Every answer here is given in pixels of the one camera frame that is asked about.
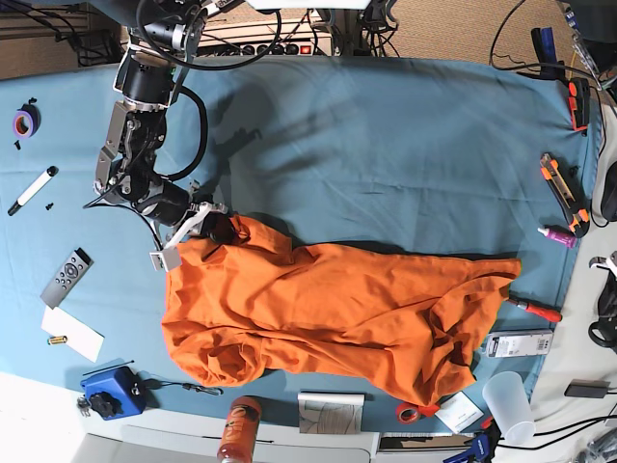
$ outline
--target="red screwdriver handle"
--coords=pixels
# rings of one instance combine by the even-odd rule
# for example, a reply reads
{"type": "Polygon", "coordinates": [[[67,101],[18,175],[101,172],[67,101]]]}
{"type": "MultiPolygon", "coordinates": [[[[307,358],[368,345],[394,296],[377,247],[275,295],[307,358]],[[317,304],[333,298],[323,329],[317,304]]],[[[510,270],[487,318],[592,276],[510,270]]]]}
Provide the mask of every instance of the red screwdriver handle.
{"type": "Polygon", "coordinates": [[[529,313],[535,313],[538,316],[543,317],[548,321],[552,321],[553,323],[558,323],[563,318],[561,313],[558,311],[554,311],[552,309],[545,309],[544,307],[534,306],[533,304],[527,304],[527,309],[525,310],[529,313]]]}

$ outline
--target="black wire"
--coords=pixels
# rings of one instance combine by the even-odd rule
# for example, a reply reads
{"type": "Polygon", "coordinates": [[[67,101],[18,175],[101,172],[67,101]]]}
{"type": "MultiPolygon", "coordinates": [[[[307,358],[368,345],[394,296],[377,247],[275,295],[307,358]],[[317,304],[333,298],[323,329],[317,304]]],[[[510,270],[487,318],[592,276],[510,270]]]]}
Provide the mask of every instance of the black wire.
{"type": "Polygon", "coordinates": [[[317,37],[317,31],[315,31],[312,27],[310,30],[312,31],[312,36],[315,39],[315,43],[312,46],[312,54],[323,54],[323,52],[319,49],[319,38],[317,37]]]}
{"type": "Polygon", "coordinates": [[[526,65],[525,61],[518,61],[515,60],[514,58],[512,58],[510,55],[505,54],[505,55],[499,55],[498,53],[495,53],[494,56],[497,56],[498,58],[507,58],[508,60],[510,60],[512,63],[514,63],[515,65],[526,65]]]}
{"type": "Polygon", "coordinates": [[[221,388],[206,388],[205,386],[191,383],[180,383],[176,381],[159,381],[159,385],[161,388],[165,388],[167,386],[181,386],[187,391],[195,391],[197,393],[205,393],[210,395],[223,394],[223,390],[221,388]]]}
{"type": "Polygon", "coordinates": [[[382,39],[382,35],[381,34],[377,35],[377,41],[379,42],[379,47],[382,50],[382,56],[383,57],[388,57],[388,53],[386,53],[386,49],[384,48],[384,40],[382,39]]]}
{"type": "Polygon", "coordinates": [[[241,46],[236,45],[235,43],[231,43],[230,41],[226,41],[225,39],[221,39],[220,37],[216,37],[216,36],[212,36],[212,35],[210,35],[210,34],[206,34],[205,32],[202,32],[201,34],[202,34],[203,36],[210,37],[211,39],[214,39],[215,41],[221,41],[221,42],[222,42],[222,43],[224,43],[225,45],[228,45],[228,46],[231,46],[231,47],[233,47],[233,48],[236,48],[236,49],[238,49],[238,50],[240,50],[240,51],[243,51],[243,50],[242,50],[242,47],[241,47],[241,46]]]}
{"type": "Polygon", "coordinates": [[[205,154],[205,147],[208,143],[208,116],[205,112],[205,104],[203,104],[201,98],[199,98],[198,95],[191,89],[182,87],[180,89],[180,93],[191,98],[193,102],[197,105],[197,109],[200,112],[200,145],[197,148],[197,154],[195,155],[195,158],[188,166],[186,166],[181,171],[176,172],[175,174],[161,176],[162,178],[165,178],[169,181],[177,181],[191,174],[203,160],[203,155],[205,154]]]}
{"type": "Polygon", "coordinates": [[[131,212],[133,212],[137,217],[139,217],[142,222],[144,222],[146,224],[146,226],[148,227],[148,229],[150,230],[150,233],[152,233],[152,238],[154,239],[154,244],[156,246],[156,250],[157,251],[163,251],[163,243],[161,243],[161,240],[158,239],[158,236],[156,235],[156,233],[154,232],[154,230],[152,229],[152,227],[150,226],[150,223],[148,222],[148,220],[146,220],[144,218],[143,215],[141,215],[139,212],[137,212],[135,209],[132,209],[131,207],[127,207],[125,205],[121,205],[121,204],[92,204],[89,208],[92,207],[119,207],[121,209],[125,209],[125,210],[130,210],[131,212]]]}
{"type": "Polygon", "coordinates": [[[104,64],[104,63],[114,63],[116,60],[114,59],[113,55],[111,53],[108,53],[107,55],[101,53],[100,51],[94,50],[92,48],[89,48],[87,46],[85,46],[80,39],[80,34],[77,33],[77,31],[75,30],[75,28],[73,27],[73,25],[63,16],[61,16],[60,14],[56,14],[54,13],[53,10],[49,10],[49,9],[40,9],[40,8],[35,8],[32,5],[26,4],[26,3],[22,3],[19,2],[18,0],[9,0],[12,3],[7,3],[7,0],[0,0],[0,4],[10,8],[11,10],[13,10],[14,12],[17,12],[19,14],[23,14],[24,16],[29,17],[30,19],[32,19],[33,21],[36,21],[38,24],[46,27],[47,29],[51,30],[54,32],[54,34],[56,35],[56,41],[68,41],[68,44],[70,45],[70,47],[73,49],[73,51],[75,51],[75,53],[77,54],[77,64],[81,67],[88,67],[88,66],[93,66],[95,64],[104,64]],[[49,23],[47,20],[41,18],[41,17],[36,17],[36,16],[32,16],[30,14],[28,14],[28,12],[37,12],[39,14],[43,14],[47,17],[52,17],[55,19],[59,19],[61,21],[63,21],[65,23],[65,25],[67,26],[67,28],[70,30],[70,33],[68,35],[64,35],[64,33],[58,29],[58,27],[52,25],[51,23],[49,23]],[[97,55],[98,57],[100,57],[102,60],[104,60],[101,63],[90,63],[90,64],[85,64],[82,62],[82,60],[86,59],[86,60],[95,60],[96,58],[92,58],[89,56],[81,56],[80,52],[88,52],[88,53],[93,53],[94,55],[97,55]]]}
{"type": "Polygon", "coordinates": [[[161,55],[162,58],[166,59],[167,61],[171,63],[174,63],[175,65],[182,66],[184,68],[194,69],[194,70],[230,70],[230,69],[242,68],[243,66],[249,65],[250,63],[254,63],[255,61],[261,59],[263,56],[270,53],[272,48],[274,48],[274,46],[277,44],[277,42],[281,38],[281,29],[282,29],[281,12],[276,10],[274,11],[274,14],[277,16],[277,32],[275,33],[275,36],[270,42],[270,44],[266,48],[264,48],[261,51],[261,53],[257,53],[256,55],[254,55],[252,58],[249,58],[248,60],[244,60],[240,63],[233,63],[231,65],[204,66],[204,65],[196,65],[195,63],[187,63],[185,61],[178,60],[174,55],[162,49],[160,46],[156,44],[156,42],[154,42],[152,37],[149,35],[148,31],[146,30],[146,26],[144,25],[144,21],[143,21],[144,8],[146,7],[147,1],[152,1],[152,0],[140,0],[139,1],[139,5],[137,6],[137,13],[135,15],[135,21],[137,22],[137,28],[139,29],[139,32],[142,35],[142,39],[144,39],[154,51],[156,51],[159,55],[161,55]]]}
{"type": "Polygon", "coordinates": [[[493,57],[495,56],[495,46],[496,46],[497,40],[499,39],[499,35],[501,34],[501,31],[503,30],[503,27],[505,26],[505,24],[508,22],[508,19],[510,19],[510,16],[512,16],[512,14],[514,14],[514,12],[518,8],[520,8],[521,5],[525,1],[526,0],[519,0],[519,3],[517,3],[512,10],[510,10],[510,12],[503,18],[503,21],[499,25],[499,28],[497,29],[497,32],[495,34],[495,38],[493,39],[493,43],[491,44],[491,51],[489,52],[489,65],[498,70],[521,70],[521,69],[532,69],[532,68],[541,68],[541,67],[564,69],[564,70],[569,70],[575,74],[583,75],[589,79],[592,79],[595,82],[596,79],[589,72],[585,72],[584,70],[580,70],[576,68],[571,68],[570,66],[559,65],[557,63],[533,63],[531,65],[519,65],[519,66],[508,67],[508,68],[503,68],[495,64],[495,62],[493,61],[493,57]]]}
{"type": "Polygon", "coordinates": [[[594,424],[597,424],[598,422],[603,422],[604,420],[611,420],[611,419],[615,419],[617,418],[617,415],[606,415],[605,417],[595,417],[595,418],[589,418],[587,420],[582,420],[580,422],[573,422],[572,424],[568,424],[566,426],[560,427],[558,429],[554,429],[552,431],[545,431],[545,432],[537,432],[533,435],[533,437],[542,437],[542,436],[550,436],[551,434],[556,434],[558,432],[562,432],[562,431],[566,431],[568,429],[572,429],[573,427],[577,427],[580,426],[582,424],[586,424],[583,427],[580,427],[579,429],[576,429],[564,436],[558,437],[557,439],[554,439],[552,441],[546,442],[545,444],[538,446],[538,447],[515,447],[515,446],[506,446],[504,444],[497,444],[498,447],[502,447],[504,449],[515,449],[515,450],[540,450],[540,449],[544,449],[548,446],[552,446],[553,444],[556,444],[558,442],[563,441],[564,439],[567,439],[571,436],[574,436],[575,434],[579,433],[580,431],[587,429],[588,427],[593,426],[594,424]]]}
{"type": "Polygon", "coordinates": [[[597,424],[598,422],[590,422],[589,424],[587,424],[586,426],[580,427],[579,429],[572,431],[569,434],[566,434],[565,436],[561,436],[553,441],[550,442],[546,442],[545,444],[543,444],[542,446],[538,446],[538,447],[515,447],[515,446],[506,446],[503,444],[497,444],[498,447],[501,447],[503,449],[514,449],[514,450],[540,450],[540,449],[544,449],[548,446],[552,446],[553,444],[557,444],[558,442],[563,441],[564,439],[567,439],[571,436],[574,436],[575,434],[577,434],[578,432],[587,429],[588,427],[593,426],[594,424],[597,424]]]}
{"type": "Polygon", "coordinates": [[[300,28],[302,23],[305,22],[305,20],[307,19],[308,16],[309,16],[309,10],[307,10],[307,12],[304,14],[304,16],[302,16],[300,18],[300,21],[298,21],[298,23],[291,30],[291,32],[289,34],[287,34],[287,36],[284,39],[280,39],[279,42],[280,43],[285,43],[286,41],[288,41],[296,33],[296,31],[300,28]]]}

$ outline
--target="white cup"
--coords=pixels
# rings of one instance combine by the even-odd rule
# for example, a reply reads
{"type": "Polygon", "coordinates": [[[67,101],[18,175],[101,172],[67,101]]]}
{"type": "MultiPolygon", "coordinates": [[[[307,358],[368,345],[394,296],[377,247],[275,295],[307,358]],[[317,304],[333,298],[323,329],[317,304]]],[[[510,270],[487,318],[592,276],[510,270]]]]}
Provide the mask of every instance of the white cup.
{"type": "Polygon", "coordinates": [[[519,446],[533,437],[536,424],[518,373],[496,374],[484,385],[482,396],[508,444],[519,446]]]}

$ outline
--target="blue clamp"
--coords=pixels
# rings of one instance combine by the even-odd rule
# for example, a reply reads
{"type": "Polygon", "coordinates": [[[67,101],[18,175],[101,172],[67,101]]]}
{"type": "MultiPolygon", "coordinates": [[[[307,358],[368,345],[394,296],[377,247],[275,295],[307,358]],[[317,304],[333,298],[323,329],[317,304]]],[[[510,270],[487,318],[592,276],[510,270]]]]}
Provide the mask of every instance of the blue clamp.
{"type": "Polygon", "coordinates": [[[443,461],[443,463],[468,463],[470,461],[484,461],[489,456],[489,436],[480,434],[471,441],[471,448],[451,456],[443,461]]]}

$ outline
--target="label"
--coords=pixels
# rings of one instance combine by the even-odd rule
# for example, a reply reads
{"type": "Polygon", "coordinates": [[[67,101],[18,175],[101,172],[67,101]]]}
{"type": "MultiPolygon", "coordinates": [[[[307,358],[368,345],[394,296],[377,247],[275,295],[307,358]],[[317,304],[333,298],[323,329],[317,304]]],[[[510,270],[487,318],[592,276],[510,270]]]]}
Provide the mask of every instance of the label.
{"type": "Polygon", "coordinates": [[[489,339],[486,355],[496,358],[547,355],[551,342],[552,333],[495,335],[489,339]]]}
{"type": "Polygon", "coordinates": [[[441,404],[441,407],[435,416],[455,434],[482,418],[480,409],[463,393],[449,398],[441,404]]]}

